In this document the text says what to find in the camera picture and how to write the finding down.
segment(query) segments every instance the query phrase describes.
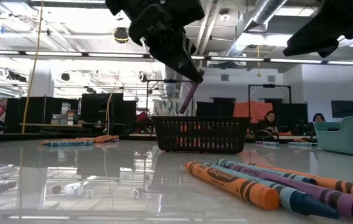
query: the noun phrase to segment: crayola logo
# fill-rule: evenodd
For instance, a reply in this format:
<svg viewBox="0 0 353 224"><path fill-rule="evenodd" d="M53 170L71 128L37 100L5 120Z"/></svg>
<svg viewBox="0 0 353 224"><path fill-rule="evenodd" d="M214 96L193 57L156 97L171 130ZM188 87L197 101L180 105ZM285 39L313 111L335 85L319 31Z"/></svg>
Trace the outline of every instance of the crayola logo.
<svg viewBox="0 0 353 224"><path fill-rule="evenodd" d="M223 182L233 182L234 180L237 180L238 177L235 177L233 175L227 174L225 172L219 171L217 169L213 169L213 168L209 168L207 171L208 175L210 175L211 177L217 179L217 180L221 180Z"/></svg>

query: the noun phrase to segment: dark hair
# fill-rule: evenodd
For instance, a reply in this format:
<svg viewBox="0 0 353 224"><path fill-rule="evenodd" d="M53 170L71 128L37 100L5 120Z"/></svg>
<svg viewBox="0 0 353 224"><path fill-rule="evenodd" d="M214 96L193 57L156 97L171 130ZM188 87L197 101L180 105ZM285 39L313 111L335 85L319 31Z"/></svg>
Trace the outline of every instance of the dark hair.
<svg viewBox="0 0 353 224"><path fill-rule="evenodd" d="M316 113L314 116L313 116L313 121L315 121L316 120L316 117L317 116L320 116L321 117L321 119L323 119L323 121L326 121L326 119L324 119L324 116L323 116L323 114L322 113Z"/></svg>
<svg viewBox="0 0 353 224"><path fill-rule="evenodd" d="M270 122L270 121L268 121L268 115L271 114L271 113L276 116L276 113L275 113L274 111L268 111L268 112L266 113L266 115L265 115L265 121Z"/></svg>

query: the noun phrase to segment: glossy table surface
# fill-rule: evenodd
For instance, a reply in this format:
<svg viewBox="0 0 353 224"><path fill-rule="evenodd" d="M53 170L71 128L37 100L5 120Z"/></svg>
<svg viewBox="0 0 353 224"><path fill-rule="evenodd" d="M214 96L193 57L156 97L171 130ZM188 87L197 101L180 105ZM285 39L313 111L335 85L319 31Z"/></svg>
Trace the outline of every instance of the glossy table surface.
<svg viewBox="0 0 353 224"><path fill-rule="evenodd" d="M287 145L224 155L163 153L154 141L37 142L0 142L0 223L353 223L264 211L184 170L187 161L231 159L353 182L353 156Z"/></svg>

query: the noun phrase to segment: teal container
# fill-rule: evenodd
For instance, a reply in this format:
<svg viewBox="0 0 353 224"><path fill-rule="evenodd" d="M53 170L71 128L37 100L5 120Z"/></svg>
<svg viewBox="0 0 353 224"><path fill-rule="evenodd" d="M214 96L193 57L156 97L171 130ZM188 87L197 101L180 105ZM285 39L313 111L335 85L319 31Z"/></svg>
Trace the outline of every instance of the teal container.
<svg viewBox="0 0 353 224"><path fill-rule="evenodd" d="M314 122L319 147L325 151L353 155L353 116L346 117L340 123ZM340 128L339 131L328 131Z"/></svg>

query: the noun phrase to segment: white wall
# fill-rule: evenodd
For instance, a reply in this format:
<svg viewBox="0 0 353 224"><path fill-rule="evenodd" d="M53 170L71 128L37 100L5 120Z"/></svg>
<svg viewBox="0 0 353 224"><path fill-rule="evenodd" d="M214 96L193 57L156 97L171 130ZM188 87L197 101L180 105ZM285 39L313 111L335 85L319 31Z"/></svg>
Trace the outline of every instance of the white wall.
<svg viewBox="0 0 353 224"><path fill-rule="evenodd" d="M292 103L304 103L302 66L298 65L283 74L284 85L291 86Z"/></svg>
<svg viewBox="0 0 353 224"><path fill-rule="evenodd" d="M308 103L308 119L322 113L332 118L332 100L353 100L353 66L298 65L283 75L285 85L292 86L293 103Z"/></svg>
<svg viewBox="0 0 353 224"><path fill-rule="evenodd" d="M248 85L266 84L268 83L268 75L276 77L274 84L283 84L283 74L278 73L276 69L261 69L261 77L257 76L257 69L247 71L246 69L204 68L204 70L204 81L199 85L194 96L196 101L201 102L209 102L213 97L236 98L236 102L246 102L248 101ZM228 74L229 81L220 81L221 74ZM260 98L281 98L288 102L288 96L279 88L257 87L257 90L252 93L251 99L258 100Z"/></svg>

